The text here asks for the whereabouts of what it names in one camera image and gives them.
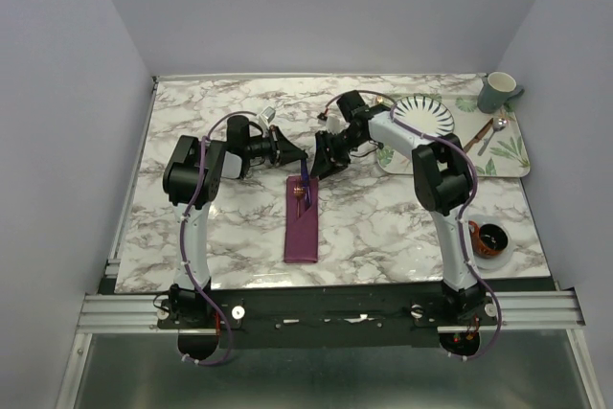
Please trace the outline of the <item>purple handled knife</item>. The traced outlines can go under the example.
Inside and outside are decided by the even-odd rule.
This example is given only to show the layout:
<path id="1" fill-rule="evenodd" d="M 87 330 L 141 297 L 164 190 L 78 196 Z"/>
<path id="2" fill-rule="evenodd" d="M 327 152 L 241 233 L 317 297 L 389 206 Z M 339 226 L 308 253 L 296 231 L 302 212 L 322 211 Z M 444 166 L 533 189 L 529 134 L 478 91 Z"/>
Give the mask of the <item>purple handled knife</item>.
<path id="1" fill-rule="evenodd" d="M 308 174 L 307 160 L 303 159 L 301 161 L 301 180 L 302 180 L 302 188 L 304 190 L 304 202 L 305 209 L 307 210 L 311 204 L 311 191 L 310 191 L 310 178 Z"/>

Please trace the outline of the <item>rose gold fork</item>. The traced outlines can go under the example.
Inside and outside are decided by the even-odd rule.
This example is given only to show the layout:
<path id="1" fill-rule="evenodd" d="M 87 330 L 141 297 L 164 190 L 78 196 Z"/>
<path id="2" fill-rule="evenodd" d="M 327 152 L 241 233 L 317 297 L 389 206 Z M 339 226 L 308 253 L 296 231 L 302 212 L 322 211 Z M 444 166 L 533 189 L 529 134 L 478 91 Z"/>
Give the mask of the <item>rose gold fork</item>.
<path id="1" fill-rule="evenodd" d="M 301 216 L 301 209 L 306 196 L 306 190 L 300 180 L 297 180 L 293 186 L 293 195 L 296 200 L 296 218 Z"/>

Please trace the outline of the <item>purple satin napkin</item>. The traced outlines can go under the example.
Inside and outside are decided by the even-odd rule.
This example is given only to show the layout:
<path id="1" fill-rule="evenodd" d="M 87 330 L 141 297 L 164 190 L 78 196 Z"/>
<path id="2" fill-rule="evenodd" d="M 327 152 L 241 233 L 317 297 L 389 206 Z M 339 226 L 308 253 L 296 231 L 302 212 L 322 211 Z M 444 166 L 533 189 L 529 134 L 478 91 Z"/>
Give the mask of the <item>purple satin napkin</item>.
<path id="1" fill-rule="evenodd" d="M 285 181 L 285 263 L 316 263 L 319 255 L 319 209 L 318 180 L 310 180 L 310 205 L 298 199 L 294 188 L 299 185 L 298 175 L 288 176 Z"/>

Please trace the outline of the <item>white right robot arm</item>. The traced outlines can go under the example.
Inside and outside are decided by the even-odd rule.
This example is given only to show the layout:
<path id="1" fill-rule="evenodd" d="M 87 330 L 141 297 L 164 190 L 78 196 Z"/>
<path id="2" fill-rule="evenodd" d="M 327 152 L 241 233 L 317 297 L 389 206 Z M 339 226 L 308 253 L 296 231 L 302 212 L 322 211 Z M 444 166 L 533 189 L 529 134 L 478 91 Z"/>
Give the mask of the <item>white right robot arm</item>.
<path id="1" fill-rule="evenodd" d="M 443 258 L 443 318 L 454 325 L 472 317 L 483 300 L 470 234 L 464 220 L 467 206 L 475 198 L 478 178 L 454 134 L 436 137 L 400 118 L 396 104 L 368 106 L 356 90 L 337 98 L 348 126 L 333 134 L 315 134 L 312 177 L 323 180 L 350 162 L 350 151 L 373 141 L 411 158 L 416 197 L 435 223 Z"/>

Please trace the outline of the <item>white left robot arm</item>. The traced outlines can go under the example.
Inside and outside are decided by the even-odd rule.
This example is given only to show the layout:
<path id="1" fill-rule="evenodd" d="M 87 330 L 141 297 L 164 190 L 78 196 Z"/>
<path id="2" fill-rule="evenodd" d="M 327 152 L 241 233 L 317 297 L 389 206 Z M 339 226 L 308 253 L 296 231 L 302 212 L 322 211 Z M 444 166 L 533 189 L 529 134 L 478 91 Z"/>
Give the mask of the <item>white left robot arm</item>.
<path id="1" fill-rule="evenodd" d="M 179 309 L 180 317 L 193 328 L 205 326 L 213 313 L 211 302 L 202 294 L 210 288 L 208 218 L 221 180 L 243 178 L 254 160 L 273 166 L 304 165 L 307 160 L 306 151 L 272 123 L 273 109 L 265 109 L 257 120 L 255 116 L 241 110 L 222 117 L 214 126 L 226 124 L 223 141 L 209 134 L 181 136 L 163 174 L 163 191 L 179 226 L 179 265 L 168 299 L 159 309 L 166 313 Z"/>

